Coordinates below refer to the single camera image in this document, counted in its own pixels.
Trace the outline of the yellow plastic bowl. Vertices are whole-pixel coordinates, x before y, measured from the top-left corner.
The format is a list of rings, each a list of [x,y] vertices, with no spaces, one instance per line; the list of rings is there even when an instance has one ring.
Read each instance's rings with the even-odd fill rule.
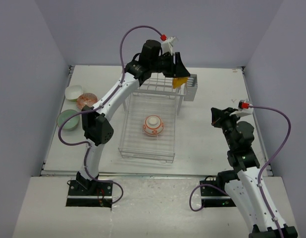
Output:
[[[180,88],[183,84],[187,83],[188,77],[174,77],[172,79],[172,88]]]

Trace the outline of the orange white upturned bowl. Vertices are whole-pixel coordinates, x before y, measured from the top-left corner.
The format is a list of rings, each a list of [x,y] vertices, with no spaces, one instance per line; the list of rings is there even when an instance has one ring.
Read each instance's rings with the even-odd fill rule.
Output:
[[[164,122],[157,115],[150,115],[144,119],[142,130],[149,136],[157,136],[164,130]]]

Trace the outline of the blue zigzag patterned bowl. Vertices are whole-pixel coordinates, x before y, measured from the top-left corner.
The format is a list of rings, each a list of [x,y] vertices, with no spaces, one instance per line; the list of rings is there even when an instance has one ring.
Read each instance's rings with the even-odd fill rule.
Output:
[[[84,93],[77,98],[76,106],[79,110],[82,110],[84,106],[92,107],[97,101],[98,98],[95,94]]]

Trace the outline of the mint green bowl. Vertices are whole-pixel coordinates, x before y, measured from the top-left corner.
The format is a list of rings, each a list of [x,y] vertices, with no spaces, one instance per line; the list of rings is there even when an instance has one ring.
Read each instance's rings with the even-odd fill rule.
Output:
[[[60,127],[65,121],[66,123],[63,126],[63,130],[71,131],[77,128],[79,121],[80,121],[80,116],[75,116],[70,118],[71,116],[77,114],[76,110],[65,110],[61,112],[56,120],[56,124],[58,127]]]

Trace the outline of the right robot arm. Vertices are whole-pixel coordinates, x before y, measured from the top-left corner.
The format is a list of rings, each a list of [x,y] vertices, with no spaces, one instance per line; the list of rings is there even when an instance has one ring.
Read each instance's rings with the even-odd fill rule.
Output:
[[[254,127],[241,121],[242,111],[211,108],[211,124],[223,132],[232,170],[219,172],[216,191],[231,197],[249,229],[251,238],[296,238],[294,226],[287,225],[275,206],[264,179],[260,163],[252,149]]]

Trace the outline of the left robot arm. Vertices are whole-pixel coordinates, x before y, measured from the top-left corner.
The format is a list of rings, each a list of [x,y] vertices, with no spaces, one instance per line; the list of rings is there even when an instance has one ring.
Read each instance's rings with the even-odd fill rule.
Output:
[[[110,120],[125,99],[153,73],[171,78],[174,89],[181,87],[191,76],[182,63],[180,53],[173,50],[176,40],[176,37],[169,37],[162,42],[147,40],[141,52],[124,65],[120,79],[105,96],[92,107],[83,107],[82,126],[87,149],[76,181],[85,194],[91,195],[97,191],[101,154],[114,133]]]

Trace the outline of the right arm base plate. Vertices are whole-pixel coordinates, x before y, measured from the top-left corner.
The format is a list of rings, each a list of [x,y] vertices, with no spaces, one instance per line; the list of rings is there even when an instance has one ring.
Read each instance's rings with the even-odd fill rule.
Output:
[[[202,186],[200,192],[204,208],[236,207],[229,196],[224,195],[213,187]]]

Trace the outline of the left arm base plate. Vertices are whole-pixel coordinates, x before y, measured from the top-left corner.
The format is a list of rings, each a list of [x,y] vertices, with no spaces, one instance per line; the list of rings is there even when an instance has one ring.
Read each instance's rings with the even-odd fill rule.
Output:
[[[66,207],[112,207],[112,183],[92,182],[90,188],[86,189],[76,180],[67,182],[68,194]]]

